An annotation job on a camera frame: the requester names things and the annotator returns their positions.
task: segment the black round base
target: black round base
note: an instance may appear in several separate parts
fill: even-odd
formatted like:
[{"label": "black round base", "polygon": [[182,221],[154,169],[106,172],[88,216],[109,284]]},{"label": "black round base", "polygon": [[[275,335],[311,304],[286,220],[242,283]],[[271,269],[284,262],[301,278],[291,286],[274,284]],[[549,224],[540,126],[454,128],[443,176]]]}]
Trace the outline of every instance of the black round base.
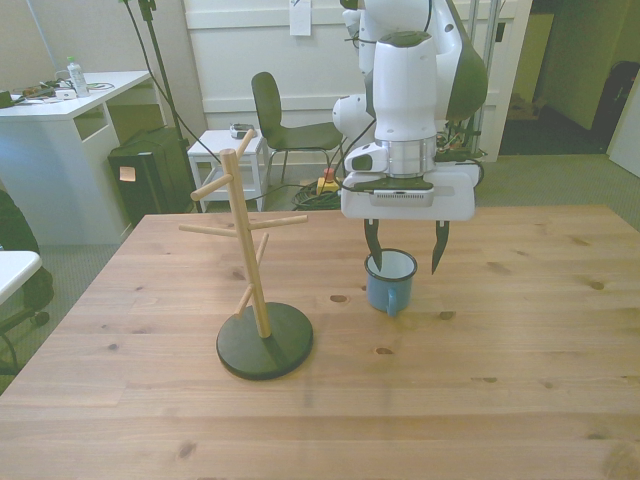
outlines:
[{"label": "black round base", "polygon": [[229,318],[218,334],[216,349],[222,364],[248,380],[269,380],[295,370],[311,352],[313,329],[298,309],[267,303],[271,336],[258,335],[253,307],[242,318]]}]

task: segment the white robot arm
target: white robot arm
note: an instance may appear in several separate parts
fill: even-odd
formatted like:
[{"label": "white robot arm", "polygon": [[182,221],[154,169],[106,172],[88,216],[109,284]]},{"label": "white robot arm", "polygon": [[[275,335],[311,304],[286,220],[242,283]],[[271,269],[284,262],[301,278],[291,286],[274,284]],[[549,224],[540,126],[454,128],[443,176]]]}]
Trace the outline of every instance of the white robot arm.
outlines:
[{"label": "white robot arm", "polygon": [[451,0],[341,3],[366,94],[338,100],[334,123],[351,139],[376,123],[373,138],[363,137],[367,143],[345,159],[342,212],[365,219],[369,248],[380,261],[379,219],[436,220],[435,271],[448,222],[474,214],[479,179],[475,162],[436,162],[436,121],[464,120],[484,103],[484,63]]}]

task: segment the black chair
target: black chair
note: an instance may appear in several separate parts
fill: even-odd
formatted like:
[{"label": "black chair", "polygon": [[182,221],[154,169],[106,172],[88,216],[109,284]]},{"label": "black chair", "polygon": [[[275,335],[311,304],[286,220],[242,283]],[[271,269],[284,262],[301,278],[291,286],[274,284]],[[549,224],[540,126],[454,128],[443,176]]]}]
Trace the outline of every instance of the black chair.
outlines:
[{"label": "black chair", "polygon": [[267,167],[267,183],[269,183],[273,157],[277,153],[284,152],[281,183],[284,182],[287,157],[291,151],[321,151],[327,157],[327,166],[330,164],[328,150],[340,147],[342,153],[342,134],[332,122],[293,128],[282,125],[280,92],[270,73],[261,72],[255,75],[251,80],[251,88],[262,136],[267,140],[269,148],[273,150]]}]

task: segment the doorway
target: doorway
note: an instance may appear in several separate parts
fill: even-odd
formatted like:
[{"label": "doorway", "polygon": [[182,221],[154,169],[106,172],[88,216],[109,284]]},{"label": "doorway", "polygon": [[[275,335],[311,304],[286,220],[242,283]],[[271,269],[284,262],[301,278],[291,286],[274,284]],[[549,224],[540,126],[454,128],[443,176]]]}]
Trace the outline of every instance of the doorway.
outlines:
[{"label": "doorway", "polygon": [[[614,65],[640,60],[633,48],[640,41],[636,4],[533,0],[500,155],[606,153],[603,119],[604,130],[613,132],[619,116],[602,115],[605,84]],[[621,111],[633,80],[626,83],[609,110]]]}]

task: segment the blue enamel mug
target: blue enamel mug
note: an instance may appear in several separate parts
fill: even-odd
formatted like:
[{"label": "blue enamel mug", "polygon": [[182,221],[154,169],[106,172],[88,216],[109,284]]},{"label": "blue enamel mug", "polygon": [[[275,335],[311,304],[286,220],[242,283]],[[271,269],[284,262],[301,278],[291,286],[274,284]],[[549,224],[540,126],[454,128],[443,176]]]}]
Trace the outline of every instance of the blue enamel mug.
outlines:
[{"label": "blue enamel mug", "polygon": [[418,271],[416,259],[402,250],[382,250],[382,270],[376,266],[373,256],[364,262],[367,270],[367,300],[374,308],[395,317],[409,305],[411,282]]}]

